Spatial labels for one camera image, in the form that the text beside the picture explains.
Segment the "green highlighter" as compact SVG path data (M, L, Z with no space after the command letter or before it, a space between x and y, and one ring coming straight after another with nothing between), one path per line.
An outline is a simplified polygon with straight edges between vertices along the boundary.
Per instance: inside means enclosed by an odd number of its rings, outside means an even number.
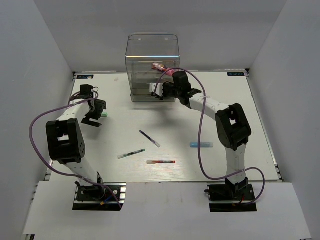
M106 118L106 117L108 116L108 113L107 113L107 112L103 112L103 113L101 114L101 116L102 116L103 118Z

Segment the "pink glue bottle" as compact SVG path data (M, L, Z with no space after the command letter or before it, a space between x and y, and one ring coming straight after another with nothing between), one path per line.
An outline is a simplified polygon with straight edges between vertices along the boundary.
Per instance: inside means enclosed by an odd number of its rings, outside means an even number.
M157 62L152 63L151 68L157 72L165 73L167 76L172 76L175 73L174 69Z

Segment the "clear drawer organizer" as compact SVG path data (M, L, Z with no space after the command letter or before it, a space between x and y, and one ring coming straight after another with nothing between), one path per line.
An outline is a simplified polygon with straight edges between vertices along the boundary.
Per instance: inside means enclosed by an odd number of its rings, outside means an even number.
M149 84L156 83L162 77L161 72L152 69L152 63L163 64L171 69L180 66L180 55L156 57L126 57L125 66L130 87L132 102L155 102L156 98L149 93ZM172 76L164 75L161 83L172 82Z

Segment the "clear organizer lid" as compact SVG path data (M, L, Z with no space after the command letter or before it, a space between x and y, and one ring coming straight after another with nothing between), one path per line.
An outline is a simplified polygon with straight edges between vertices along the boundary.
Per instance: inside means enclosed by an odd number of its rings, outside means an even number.
M164 32L137 32L129 35L126 57L180 56L178 36Z

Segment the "blue eraser case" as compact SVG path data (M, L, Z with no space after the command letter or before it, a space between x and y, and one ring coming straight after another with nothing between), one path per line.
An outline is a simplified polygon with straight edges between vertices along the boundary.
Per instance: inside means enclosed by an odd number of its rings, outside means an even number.
M213 148L214 144L212 142L191 142L189 146L191 148Z

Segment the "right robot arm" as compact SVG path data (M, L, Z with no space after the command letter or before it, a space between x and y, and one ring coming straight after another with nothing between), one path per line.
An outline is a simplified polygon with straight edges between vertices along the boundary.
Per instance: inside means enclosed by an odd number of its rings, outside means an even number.
M173 74L173 82L165 82L154 89L154 93L161 99L169 97L179 99L180 103L195 111L201 112L198 128L198 141L201 141L201 132L204 116L208 116L216 123L217 136L225 147L226 176L223 177L226 185L226 195L236 200L243 195L248 186L245 172L245 151L252 130L243 107L239 103L232 105L221 103L210 98L203 85L202 90L192 88L185 71Z

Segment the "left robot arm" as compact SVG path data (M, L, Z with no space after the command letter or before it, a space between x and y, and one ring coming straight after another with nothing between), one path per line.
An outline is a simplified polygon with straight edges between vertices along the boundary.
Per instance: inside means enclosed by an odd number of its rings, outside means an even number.
M106 187L101 184L100 174L85 158L86 145L80 124L99 128L102 124L98 120L106 109L107 103L97 99L94 87L83 84L78 94L71 97L70 106L63 114L46 123L50 158L69 168L77 176L77 186L96 200L105 196Z

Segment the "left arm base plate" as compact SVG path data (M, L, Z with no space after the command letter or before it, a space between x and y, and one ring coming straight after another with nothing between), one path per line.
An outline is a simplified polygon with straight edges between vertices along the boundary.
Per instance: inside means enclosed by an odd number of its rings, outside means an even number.
M126 184L108 184L110 190L101 186L80 186L76 183L73 211L119 212L125 202Z

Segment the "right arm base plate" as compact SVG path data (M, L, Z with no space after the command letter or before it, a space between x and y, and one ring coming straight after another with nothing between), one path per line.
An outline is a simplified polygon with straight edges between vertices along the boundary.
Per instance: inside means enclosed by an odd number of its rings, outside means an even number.
M231 195L225 184L208 185L204 193L208 196L211 213L248 213L257 211L256 203L250 204L255 199L251 184L240 190L235 196Z

